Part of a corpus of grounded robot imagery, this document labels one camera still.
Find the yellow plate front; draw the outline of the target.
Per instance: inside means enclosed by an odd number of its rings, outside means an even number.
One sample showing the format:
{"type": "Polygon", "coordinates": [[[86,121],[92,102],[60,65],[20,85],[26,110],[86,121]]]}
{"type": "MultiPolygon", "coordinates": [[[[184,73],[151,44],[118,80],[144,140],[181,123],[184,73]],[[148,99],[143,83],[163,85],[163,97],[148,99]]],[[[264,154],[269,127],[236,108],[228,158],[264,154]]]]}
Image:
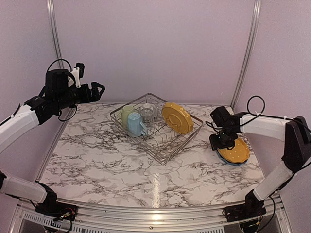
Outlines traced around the yellow plate front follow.
{"type": "Polygon", "coordinates": [[[218,149],[217,152],[227,161],[232,163],[243,163],[250,157],[250,151],[246,142],[238,137],[235,146],[229,149],[218,149]]]}

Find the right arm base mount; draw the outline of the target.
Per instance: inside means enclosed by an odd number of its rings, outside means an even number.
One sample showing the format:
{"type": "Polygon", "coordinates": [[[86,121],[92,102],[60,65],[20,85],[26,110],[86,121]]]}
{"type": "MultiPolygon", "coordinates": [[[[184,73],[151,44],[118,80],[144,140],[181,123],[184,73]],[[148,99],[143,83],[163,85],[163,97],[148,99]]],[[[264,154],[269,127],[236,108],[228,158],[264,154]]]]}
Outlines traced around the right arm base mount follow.
{"type": "Polygon", "coordinates": [[[226,218],[227,222],[234,222],[240,220],[246,220],[266,214],[266,208],[263,203],[258,207],[247,208],[246,204],[238,204],[227,206],[223,209],[222,214],[226,218]]]}

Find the yellow plate back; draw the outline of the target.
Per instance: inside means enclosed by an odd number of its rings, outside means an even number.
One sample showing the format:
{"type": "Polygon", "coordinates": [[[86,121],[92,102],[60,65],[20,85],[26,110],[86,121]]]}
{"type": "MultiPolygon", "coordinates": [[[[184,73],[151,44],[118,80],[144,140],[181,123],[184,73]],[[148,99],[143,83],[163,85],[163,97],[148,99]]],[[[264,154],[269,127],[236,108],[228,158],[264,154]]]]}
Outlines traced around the yellow plate back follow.
{"type": "Polygon", "coordinates": [[[179,134],[193,131],[194,123],[191,115],[182,106],[174,102],[165,103],[162,116],[167,125],[179,134]]]}

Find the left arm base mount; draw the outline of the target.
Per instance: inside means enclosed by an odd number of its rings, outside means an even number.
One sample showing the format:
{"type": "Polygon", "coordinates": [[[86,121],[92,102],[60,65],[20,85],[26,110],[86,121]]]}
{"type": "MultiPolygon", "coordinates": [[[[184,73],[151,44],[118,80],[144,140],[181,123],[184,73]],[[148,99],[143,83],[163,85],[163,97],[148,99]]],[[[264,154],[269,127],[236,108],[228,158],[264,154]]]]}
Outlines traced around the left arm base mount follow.
{"type": "Polygon", "coordinates": [[[76,218],[77,209],[78,207],[76,205],[57,202],[50,207],[47,207],[44,204],[40,203],[36,206],[35,211],[40,214],[51,216],[58,220],[60,220],[60,217],[64,214],[70,213],[69,216],[65,217],[65,220],[74,221],[76,218]]]}

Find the clear glass front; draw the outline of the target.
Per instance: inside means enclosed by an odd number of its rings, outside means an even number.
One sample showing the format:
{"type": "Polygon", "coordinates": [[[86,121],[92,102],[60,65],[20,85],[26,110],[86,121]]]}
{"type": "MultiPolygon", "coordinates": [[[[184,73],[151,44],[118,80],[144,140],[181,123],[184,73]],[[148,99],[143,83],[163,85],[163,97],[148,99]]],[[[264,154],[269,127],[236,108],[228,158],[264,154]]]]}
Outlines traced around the clear glass front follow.
{"type": "Polygon", "coordinates": [[[140,110],[142,122],[152,124],[155,121],[155,110],[153,107],[143,107],[140,110]]]}

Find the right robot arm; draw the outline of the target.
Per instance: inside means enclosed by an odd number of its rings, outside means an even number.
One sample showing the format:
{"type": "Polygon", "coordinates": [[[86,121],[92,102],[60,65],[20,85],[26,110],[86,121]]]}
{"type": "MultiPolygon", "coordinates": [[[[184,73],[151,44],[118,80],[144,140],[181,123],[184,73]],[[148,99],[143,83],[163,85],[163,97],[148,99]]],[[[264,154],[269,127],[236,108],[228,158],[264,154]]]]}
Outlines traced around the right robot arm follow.
{"type": "Polygon", "coordinates": [[[247,134],[257,152],[267,152],[275,168],[264,180],[249,191],[243,204],[225,207],[223,215],[232,222],[266,213],[264,201],[282,189],[294,175],[309,165],[311,158],[311,131],[304,117],[287,118],[263,113],[240,112],[231,114],[224,106],[210,114],[215,134],[209,137],[211,148],[227,163],[240,165],[248,160],[250,151],[239,134],[247,134]]]}

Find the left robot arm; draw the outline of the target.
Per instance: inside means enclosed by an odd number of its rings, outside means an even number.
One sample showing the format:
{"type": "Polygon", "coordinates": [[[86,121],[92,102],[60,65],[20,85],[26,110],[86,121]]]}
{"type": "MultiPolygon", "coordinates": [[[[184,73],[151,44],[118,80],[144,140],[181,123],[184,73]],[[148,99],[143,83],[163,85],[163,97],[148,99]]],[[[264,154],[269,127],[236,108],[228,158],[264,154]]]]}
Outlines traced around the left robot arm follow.
{"type": "MultiPolygon", "coordinates": [[[[46,72],[45,86],[38,96],[23,105],[0,124],[0,150],[6,150],[13,142],[35,127],[42,125],[52,116],[60,117],[62,110],[77,108],[78,104],[100,100],[105,87],[97,82],[80,84],[83,72],[79,67],[69,71],[54,69],[46,72]]],[[[14,198],[24,198],[36,202],[39,213],[57,216],[65,211],[73,213],[74,208],[57,201],[57,194],[47,185],[30,182],[0,173],[0,191],[14,198]]]]}

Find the blue dotted plate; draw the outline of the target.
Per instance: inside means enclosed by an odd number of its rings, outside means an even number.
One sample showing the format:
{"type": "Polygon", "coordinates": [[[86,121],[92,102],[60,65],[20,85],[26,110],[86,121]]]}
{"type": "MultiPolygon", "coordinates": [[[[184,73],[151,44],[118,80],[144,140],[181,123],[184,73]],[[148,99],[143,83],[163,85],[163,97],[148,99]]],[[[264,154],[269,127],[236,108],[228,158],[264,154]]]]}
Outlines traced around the blue dotted plate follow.
{"type": "Polygon", "coordinates": [[[224,159],[218,152],[216,152],[216,153],[217,153],[217,155],[221,161],[223,161],[225,164],[230,165],[230,166],[241,166],[241,165],[246,164],[248,162],[248,160],[246,160],[243,163],[232,163],[232,162],[229,162],[226,159],[224,159]]]}

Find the yellow plate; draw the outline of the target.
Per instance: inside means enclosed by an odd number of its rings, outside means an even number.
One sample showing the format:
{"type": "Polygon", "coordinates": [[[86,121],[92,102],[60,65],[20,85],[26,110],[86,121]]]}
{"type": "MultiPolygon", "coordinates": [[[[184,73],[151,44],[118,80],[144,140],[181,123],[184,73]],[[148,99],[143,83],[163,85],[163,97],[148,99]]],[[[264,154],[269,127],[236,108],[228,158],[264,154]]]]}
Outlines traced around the yellow plate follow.
{"type": "Polygon", "coordinates": [[[165,103],[162,116],[167,125],[179,134],[193,131],[194,123],[191,115],[182,106],[174,102],[165,103]]]}
{"type": "Polygon", "coordinates": [[[238,137],[235,146],[229,149],[218,149],[217,152],[227,161],[232,163],[243,163],[250,157],[250,151],[246,142],[238,137]]]}

